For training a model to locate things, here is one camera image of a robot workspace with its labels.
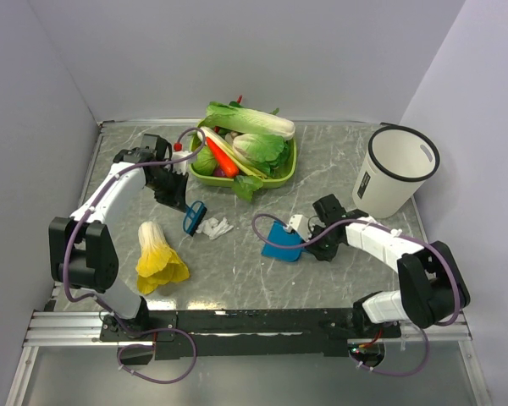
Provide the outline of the blue hand brush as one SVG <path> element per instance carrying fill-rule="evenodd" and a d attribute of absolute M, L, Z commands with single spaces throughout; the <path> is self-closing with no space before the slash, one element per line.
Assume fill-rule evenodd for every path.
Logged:
<path fill-rule="evenodd" d="M 186 234 L 193 236 L 202 223 L 206 213 L 207 208 L 200 200 L 196 200 L 191 205 L 187 206 L 182 224 L 183 231 Z"/>

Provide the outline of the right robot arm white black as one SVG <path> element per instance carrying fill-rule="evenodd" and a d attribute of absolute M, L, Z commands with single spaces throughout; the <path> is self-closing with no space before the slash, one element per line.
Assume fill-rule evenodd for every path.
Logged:
<path fill-rule="evenodd" d="M 321 221 L 310 226 L 316 242 L 306 247 L 319 261 L 331 261 L 344 244 L 362 250 L 398 274 L 399 288 L 377 292 L 357 300 L 352 317 L 354 330 L 371 337 L 383 325 L 410 321 L 425 329 L 451 321 L 471 302 L 467 286 L 449 246 L 435 241 L 426 246 L 400 235 L 398 229 L 383 230 L 367 213 L 346 211 L 334 195 L 315 201 Z"/>

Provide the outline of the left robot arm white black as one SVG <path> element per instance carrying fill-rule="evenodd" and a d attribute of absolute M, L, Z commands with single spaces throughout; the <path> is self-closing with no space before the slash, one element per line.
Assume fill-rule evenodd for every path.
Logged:
<path fill-rule="evenodd" d="M 192 157 L 180 143 L 145 134 L 139 146 L 115 155 L 108 175 L 80 208 L 55 217 L 48 228 L 52 278 L 63 284 L 68 301 L 96 301 L 132 340 L 149 333 L 151 320 L 146 300 L 119 278 L 112 231 L 144 189 L 151 189 L 157 202 L 185 212 Z"/>

